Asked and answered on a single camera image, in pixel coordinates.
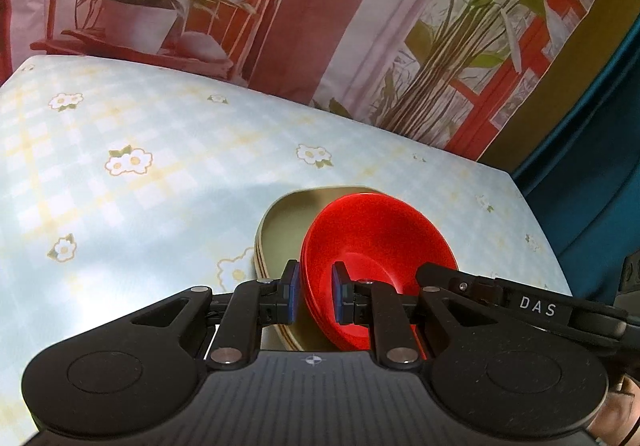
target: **floral tablecloth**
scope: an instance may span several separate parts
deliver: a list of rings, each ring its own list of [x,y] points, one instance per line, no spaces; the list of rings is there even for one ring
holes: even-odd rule
[[[460,269],[569,293],[504,172],[231,84],[36,56],[0,89],[0,444],[35,431],[39,350],[191,285],[253,278],[287,192],[366,185],[424,213]]]

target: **red bowl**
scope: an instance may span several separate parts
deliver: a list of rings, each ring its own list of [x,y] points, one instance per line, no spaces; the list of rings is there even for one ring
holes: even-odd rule
[[[415,272],[422,264],[458,269],[440,232],[408,204],[380,193],[354,193],[328,204],[306,233],[300,276],[309,311],[342,350],[369,349],[369,332],[335,322],[331,268],[338,261],[351,280],[380,280],[414,296],[419,290]]]

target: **metal bolt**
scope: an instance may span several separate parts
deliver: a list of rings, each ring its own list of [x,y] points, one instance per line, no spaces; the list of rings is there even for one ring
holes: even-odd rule
[[[220,349],[212,350],[211,359],[223,365],[239,362],[242,359],[242,352],[233,347],[220,347]]]
[[[387,352],[386,357],[394,363],[413,363],[418,359],[418,352],[408,347],[396,347]]]

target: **printed backdrop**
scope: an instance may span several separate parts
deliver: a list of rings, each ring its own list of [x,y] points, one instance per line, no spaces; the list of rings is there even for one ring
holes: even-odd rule
[[[184,70],[477,159],[594,0],[0,0],[34,52]]]

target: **stack of plates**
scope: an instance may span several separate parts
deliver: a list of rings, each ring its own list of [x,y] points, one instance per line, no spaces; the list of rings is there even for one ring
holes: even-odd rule
[[[362,186],[322,187],[294,191],[279,198],[265,213],[255,236],[255,270],[259,279],[279,279],[289,259],[300,259],[306,231],[332,201],[352,193],[376,192]],[[276,325],[288,350],[337,350],[319,329],[300,296],[293,325]]]

